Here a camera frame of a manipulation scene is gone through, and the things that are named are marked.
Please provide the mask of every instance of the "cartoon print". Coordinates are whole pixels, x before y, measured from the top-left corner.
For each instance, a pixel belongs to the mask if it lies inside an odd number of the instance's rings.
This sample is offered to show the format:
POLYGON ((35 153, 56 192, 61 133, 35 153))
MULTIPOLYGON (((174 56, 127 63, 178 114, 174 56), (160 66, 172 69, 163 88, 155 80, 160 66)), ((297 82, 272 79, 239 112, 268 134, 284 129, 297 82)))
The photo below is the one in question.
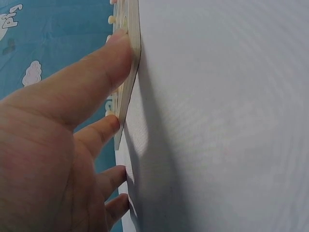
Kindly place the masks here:
POLYGON ((22 81, 23 85, 26 87, 40 82, 41 74, 41 64, 37 60, 33 61, 26 70, 26 75, 22 81))
POLYGON ((12 7, 9 14, 0 14, 0 41, 5 36, 8 28, 17 27, 18 22, 14 21, 14 16, 17 14, 17 10, 22 10, 23 4, 16 5, 12 7))
POLYGON ((3 39, 3 37, 5 36, 6 32, 7 32, 7 28, 2 28, 6 19, 2 18, 5 17, 6 14, 0 14, 0 41, 3 39))

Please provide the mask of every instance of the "finger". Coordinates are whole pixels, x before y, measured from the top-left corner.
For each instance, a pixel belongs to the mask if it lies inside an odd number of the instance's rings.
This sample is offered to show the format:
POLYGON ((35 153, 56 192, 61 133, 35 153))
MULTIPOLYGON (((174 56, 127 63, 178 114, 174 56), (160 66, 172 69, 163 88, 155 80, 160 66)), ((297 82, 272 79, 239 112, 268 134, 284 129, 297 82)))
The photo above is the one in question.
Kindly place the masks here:
POLYGON ((111 194, 126 181, 126 168, 119 165, 97 175, 97 183, 104 198, 107 200, 111 194))
POLYGON ((119 129, 118 118, 115 115, 109 115, 76 132, 74 139, 95 159, 102 147, 119 129))
POLYGON ((98 51, 6 101, 75 128, 124 82, 130 72, 131 55, 128 35, 120 30, 98 51))
POLYGON ((130 208, 129 198, 127 194, 120 194, 117 198, 106 204, 106 217, 108 230, 120 220, 130 208))

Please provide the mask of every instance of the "skin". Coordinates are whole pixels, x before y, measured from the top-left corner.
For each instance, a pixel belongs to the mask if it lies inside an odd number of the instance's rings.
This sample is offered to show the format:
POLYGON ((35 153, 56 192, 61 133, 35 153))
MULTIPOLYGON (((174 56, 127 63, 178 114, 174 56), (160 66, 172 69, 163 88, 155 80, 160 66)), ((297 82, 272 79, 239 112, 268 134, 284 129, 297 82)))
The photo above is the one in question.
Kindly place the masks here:
POLYGON ((96 174, 94 160, 120 125, 107 116, 73 130, 124 82, 129 38, 104 47, 0 102, 0 231, 110 231, 129 209, 124 166, 96 174))

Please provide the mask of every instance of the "fingernail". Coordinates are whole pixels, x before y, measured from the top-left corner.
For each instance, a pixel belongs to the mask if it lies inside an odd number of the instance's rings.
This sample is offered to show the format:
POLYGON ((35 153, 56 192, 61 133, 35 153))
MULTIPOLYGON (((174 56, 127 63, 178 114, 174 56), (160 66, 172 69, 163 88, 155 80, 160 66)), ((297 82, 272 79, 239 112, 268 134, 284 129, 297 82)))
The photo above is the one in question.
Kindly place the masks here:
POLYGON ((105 116, 109 116, 109 115, 115 115, 115 114, 114 114, 113 111, 108 110, 108 111, 106 111, 105 116))
POLYGON ((121 38, 123 38, 127 33, 126 29, 120 28, 107 40, 106 44, 114 44, 121 38))

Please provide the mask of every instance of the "palm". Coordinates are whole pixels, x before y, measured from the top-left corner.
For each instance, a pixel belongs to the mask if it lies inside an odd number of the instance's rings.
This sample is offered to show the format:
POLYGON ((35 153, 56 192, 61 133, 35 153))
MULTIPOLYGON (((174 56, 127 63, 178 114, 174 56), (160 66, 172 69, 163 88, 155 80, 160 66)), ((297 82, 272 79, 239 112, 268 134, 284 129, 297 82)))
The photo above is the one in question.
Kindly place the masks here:
POLYGON ((129 72, 127 36, 118 42, 115 38, 79 63, 1 102, 0 224, 4 229, 103 232, 128 210, 126 195, 105 202, 126 180, 125 168, 94 171, 94 159, 119 129, 118 119, 107 116, 73 134, 129 72), (104 62, 105 69, 100 67, 104 62))

